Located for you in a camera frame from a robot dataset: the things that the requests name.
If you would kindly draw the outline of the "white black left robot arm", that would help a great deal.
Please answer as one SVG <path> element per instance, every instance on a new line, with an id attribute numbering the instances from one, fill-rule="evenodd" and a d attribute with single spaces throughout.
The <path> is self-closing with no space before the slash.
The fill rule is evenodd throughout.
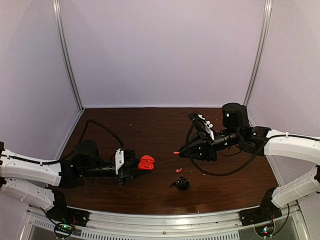
<path id="1" fill-rule="evenodd" d="M 97 144 L 84 140 L 73 148 L 71 159 L 47 160 L 17 154 L 0 143 L 0 190 L 31 203 L 45 211 L 52 211 L 61 222 L 72 218 L 72 211 L 66 207 L 65 196 L 37 186 L 43 183 L 63 189 L 84 186 L 86 180 L 117 179 L 123 187 L 128 180 L 147 174 L 155 167 L 150 155 L 136 158 L 133 150 L 118 148 L 111 160 L 99 155 Z"/>

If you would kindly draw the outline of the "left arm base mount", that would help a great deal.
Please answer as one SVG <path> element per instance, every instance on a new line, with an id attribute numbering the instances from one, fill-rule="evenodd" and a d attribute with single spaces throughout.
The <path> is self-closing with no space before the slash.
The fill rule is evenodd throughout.
<path id="1" fill-rule="evenodd" d="M 53 207 L 44 210 L 45 216 L 53 223 L 53 233 L 59 239 L 70 237 L 76 227 L 86 227 L 90 213 L 87 210 L 76 209 L 67 206 L 65 195 L 52 190 Z"/>

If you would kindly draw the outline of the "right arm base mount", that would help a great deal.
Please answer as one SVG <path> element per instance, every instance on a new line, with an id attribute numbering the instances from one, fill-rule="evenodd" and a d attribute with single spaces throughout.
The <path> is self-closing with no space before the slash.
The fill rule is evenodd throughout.
<path id="1" fill-rule="evenodd" d="M 274 220 L 282 216 L 280 208 L 272 203 L 275 188 L 269 189 L 258 207 L 244 209 L 239 212 L 242 226 L 253 225 L 255 233 L 262 238 L 271 237 L 276 229 Z"/>

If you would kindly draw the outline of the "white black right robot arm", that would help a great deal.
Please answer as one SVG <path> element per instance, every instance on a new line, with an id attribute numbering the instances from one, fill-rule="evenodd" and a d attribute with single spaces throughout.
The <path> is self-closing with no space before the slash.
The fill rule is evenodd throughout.
<path id="1" fill-rule="evenodd" d="M 213 124 L 196 112 L 188 115 L 191 126 L 185 144 L 178 151 L 188 158 L 203 174 L 230 176 L 245 168 L 257 156 L 280 156 L 314 163 L 310 171 L 295 180 L 270 189 L 256 210 L 259 220 L 268 220 L 275 212 L 292 201 L 320 191 L 320 139 L 313 136 L 281 132 L 269 127 L 251 126 L 245 105 L 231 102 L 222 106 L 223 129 L 214 131 Z M 251 154 L 240 167 L 227 173 L 213 173 L 202 169 L 197 160 L 216 161 L 219 151 L 237 146 L 241 152 Z"/>

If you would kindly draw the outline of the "orange earbud charging case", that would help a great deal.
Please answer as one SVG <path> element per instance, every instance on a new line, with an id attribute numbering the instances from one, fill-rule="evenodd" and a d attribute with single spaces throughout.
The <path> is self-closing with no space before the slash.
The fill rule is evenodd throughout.
<path id="1" fill-rule="evenodd" d="M 144 171 L 152 171 L 155 168 L 155 161 L 156 160 L 152 156 L 143 155 L 139 160 L 138 169 Z"/>

